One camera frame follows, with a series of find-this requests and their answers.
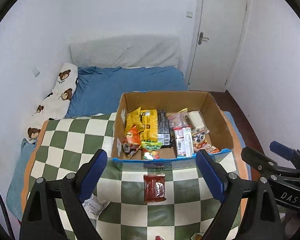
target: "white wall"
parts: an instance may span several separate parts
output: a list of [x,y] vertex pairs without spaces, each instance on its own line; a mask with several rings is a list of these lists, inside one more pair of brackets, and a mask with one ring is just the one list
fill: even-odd
[[[66,0],[69,34],[173,33],[180,37],[182,71],[188,65],[197,0]],[[193,18],[186,18],[192,11]]]
[[285,0],[251,0],[247,33],[229,91],[265,153],[277,140],[300,149],[300,19]]
[[[18,0],[0,23],[0,193],[5,200],[20,155],[22,123],[69,62],[60,0]],[[32,67],[41,74],[35,78]],[[18,237],[18,221],[11,215]],[[5,227],[0,208],[0,222]]]
[[[22,123],[53,88],[70,37],[174,33],[188,64],[196,0],[18,0],[0,23],[0,193],[6,198],[20,155]],[[194,13],[186,18],[186,11]],[[41,74],[35,78],[36,66]],[[19,224],[10,216],[15,235]],[[6,228],[0,209],[0,222]]]

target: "pillow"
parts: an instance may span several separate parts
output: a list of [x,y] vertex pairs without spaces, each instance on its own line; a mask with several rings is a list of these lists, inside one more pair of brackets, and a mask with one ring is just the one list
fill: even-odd
[[164,35],[127,35],[70,44],[72,61],[78,67],[178,68],[180,39]]
[[24,137],[28,143],[34,143],[46,120],[59,120],[65,117],[70,100],[76,90],[78,68],[65,63],[60,70],[57,82],[51,93],[39,104],[37,111],[26,123]]

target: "door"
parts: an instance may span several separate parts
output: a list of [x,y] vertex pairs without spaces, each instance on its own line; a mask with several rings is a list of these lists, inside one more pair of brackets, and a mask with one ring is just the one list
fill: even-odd
[[239,45],[247,0],[203,0],[189,90],[224,92]]

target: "snack package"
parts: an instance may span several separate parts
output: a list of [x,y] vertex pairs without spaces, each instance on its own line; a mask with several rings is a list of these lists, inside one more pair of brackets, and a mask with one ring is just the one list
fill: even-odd
[[164,177],[165,174],[143,175],[145,183],[145,203],[165,201]]
[[192,157],[194,153],[191,128],[190,127],[175,127],[177,158]]
[[143,160],[159,160],[159,150],[162,142],[146,142],[141,141],[142,159]]
[[141,122],[144,131],[140,133],[142,141],[158,141],[158,114],[157,110],[141,110]]
[[191,111],[188,114],[188,120],[192,126],[192,133],[199,133],[205,130],[206,126],[200,111]]
[[141,107],[128,114],[126,129],[124,133],[128,133],[131,127],[134,125],[137,127],[138,132],[142,132],[145,130],[140,120],[140,113],[141,113]]
[[89,218],[98,219],[101,212],[109,203],[110,201],[98,200],[97,196],[92,194],[90,198],[82,203],[82,206]]
[[127,154],[128,159],[140,149],[141,140],[137,127],[134,125],[126,133],[126,136],[122,140],[122,147],[124,152]]
[[213,154],[218,153],[220,150],[213,145],[209,144],[207,140],[205,139],[205,134],[207,134],[208,129],[201,131],[199,133],[196,133],[193,135],[193,148],[194,152],[198,152],[201,149],[206,150],[207,153]]
[[198,152],[206,144],[205,138],[206,138],[206,134],[209,132],[210,131],[208,129],[205,129],[201,132],[192,134],[194,152]]
[[162,148],[172,147],[173,145],[165,111],[158,111],[158,142],[162,142]]
[[189,124],[186,121],[188,109],[183,109],[178,113],[167,113],[167,118],[169,120],[170,130],[173,131],[175,127],[186,127]]

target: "yellow snack bag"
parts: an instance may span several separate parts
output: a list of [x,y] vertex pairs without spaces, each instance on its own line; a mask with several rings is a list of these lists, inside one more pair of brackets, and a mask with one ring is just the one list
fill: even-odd
[[138,132],[142,132],[145,130],[140,120],[140,112],[141,107],[128,114],[126,129],[124,133],[127,133],[133,125],[137,127]]
[[143,141],[158,141],[158,114],[157,110],[141,110],[141,122],[144,131],[140,133]]

